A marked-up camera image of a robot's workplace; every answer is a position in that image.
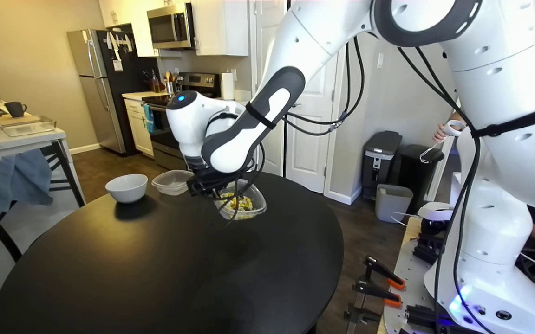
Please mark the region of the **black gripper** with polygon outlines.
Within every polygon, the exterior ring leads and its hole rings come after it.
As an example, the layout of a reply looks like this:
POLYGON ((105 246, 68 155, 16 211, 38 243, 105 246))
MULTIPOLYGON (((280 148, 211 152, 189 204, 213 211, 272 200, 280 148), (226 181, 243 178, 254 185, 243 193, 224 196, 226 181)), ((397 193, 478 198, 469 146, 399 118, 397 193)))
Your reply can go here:
POLYGON ((192 176, 187 180, 187 189, 192 196, 213 194, 233 180, 231 172, 211 170, 202 157, 183 157, 192 176))

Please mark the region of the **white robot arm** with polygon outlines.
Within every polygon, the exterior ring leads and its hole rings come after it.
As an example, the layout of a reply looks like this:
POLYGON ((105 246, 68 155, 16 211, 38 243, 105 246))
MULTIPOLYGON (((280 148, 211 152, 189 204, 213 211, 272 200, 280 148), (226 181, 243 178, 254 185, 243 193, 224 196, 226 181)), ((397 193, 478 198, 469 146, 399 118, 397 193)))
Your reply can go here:
POLYGON ((354 35, 436 44, 465 128, 462 187, 426 293, 462 328, 535 334, 535 284, 514 259, 535 207, 535 0, 296 0, 246 104, 179 92, 165 115, 194 185, 244 168, 304 83, 354 35))

